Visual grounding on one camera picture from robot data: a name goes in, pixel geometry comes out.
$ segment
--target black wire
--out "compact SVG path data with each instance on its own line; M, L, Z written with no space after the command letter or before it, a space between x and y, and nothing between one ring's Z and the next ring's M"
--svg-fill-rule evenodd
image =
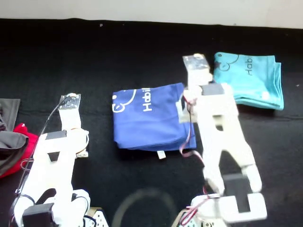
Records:
M41 130L41 132L40 132L40 134L39 134L39 136L38 136L38 139L37 139L36 143L35 143L35 146L34 146L34 148L33 148L33 150L32 150L32 153L31 153L31 155L30 155L30 158L33 157L33 154L34 154L34 151L35 151L35 149L36 149L36 146L37 146L37 143L38 143L38 141L39 141L39 138L40 138L40 136L44 133L44 131L45 131L47 125L48 125L48 122L49 122L50 118L51 118L52 115L55 113L55 111L56 111L56 110L57 110L57 109L66 101L67 98L70 98L70 97L69 97L69 96L66 96L65 98L63 98L63 99L58 103L58 105L51 111L51 113L48 115L48 118L46 119L46 121L45 121L45 123L44 123L44 126L43 126L43 128L42 128L42 130ZM15 200L13 201L13 204L12 204L12 206L11 206L11 208L10 208L9 227L11 227L11 224L12 224L12 220L13 220L12 217L13 217L15 205L16 205L18 199L19 199L20 196L21 196L21 192L22 192L22 189L23 189L23 186L24 186L24 183L25 183L25 177L27 177L27 175L25 175L25 173L28 172L28 171L27 171L27 168L28 168L29 163L30 163L30 162L27 162L27 164L25 165L24 170L23 170L23 173L22 173L22 176L21 176L20 181L19 181L18 188L17 188L16 191L15 191L16 198L15 198Z
M85 213L84 214L86 214L87 213L87 211L89 210L89 201L84 197L84 196L78 196L78 197L76 197L73 201L75 201L76 199L79 199L79 198L84 198L85 199L85 201L86 201L86 211L85 211Z
M92 218L91 216L88 216L88 215L84 215L84 217L92 220L94 222L94 227L97 226L97 222L96 222L96 220L94 218Z

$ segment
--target white tag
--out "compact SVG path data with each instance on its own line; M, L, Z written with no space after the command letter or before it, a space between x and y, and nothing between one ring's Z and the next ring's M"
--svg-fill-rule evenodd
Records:
M164 150L158 150L158 151L157 151L157 154L158 154L159 159L164 159L164 158L166 158L166 155L165 155Z

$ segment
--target printed logo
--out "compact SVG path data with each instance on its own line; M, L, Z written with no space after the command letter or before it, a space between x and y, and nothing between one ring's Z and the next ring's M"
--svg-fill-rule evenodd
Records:
M235 54L224 53L224 55L226 55L226 57L228 57L229 62L226 62L224 60L224 57L222 56L222 54L218 53L216 61L214 62L215 69L218 68L221 71L228 71L231 67L231 64L234 64L239 59L238 54L235 55Z
M127 105L129 105L130 103L132 103L132 101L134 100L134 97L135 97L135 95L136 95L136 91L137 91L137 89L135 89L134 91L133 91L133 96L130 98L130 100L128 101L128 102L126 102L126 103L120 103L120 104L116 104L116 103L113 103L112 104L112 109L113 109L113 112L114 113L121 113L121 112L123 112L124 110L125 110L125 106L127 106ZM116 95L113 95L113 100L115 100L115 99L117 99L117 96Z

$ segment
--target cyan towel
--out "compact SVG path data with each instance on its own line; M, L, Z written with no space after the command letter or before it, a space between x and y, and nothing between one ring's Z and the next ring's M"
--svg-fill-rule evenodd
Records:
M218 52L214 58L214 80L231 85L236 103L283 110L281 63L274 55Z
M179 150L192 127L186 148L196 147L193 124L179 123L176 102L182 83L113 93L114 140L119 148Z

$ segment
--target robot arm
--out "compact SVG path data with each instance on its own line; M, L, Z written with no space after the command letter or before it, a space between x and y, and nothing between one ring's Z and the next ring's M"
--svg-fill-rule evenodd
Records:
M201 195L192 200L197 207L192 221L206 226L225 227L237 223L266 219L267 211L260 193L262 181L250 146L245 141L232 88L227 84L208 84L209 67L203 55L183 57L188 71L186 100L195 100L191 113L187 108L181 122L196 122L203 144L203 174L205 181L216 193ZM228 152L241 168L241 174L221 175L222 151Z
M88 131L81 129L80 95L62 96L59 107L62 131L42 134L33 155L33 165L19 191L14 217L19 227L82 226L90 206L86 191L73 191L71 178L76 156L87 156ZM49 189L55 195L37 202Z

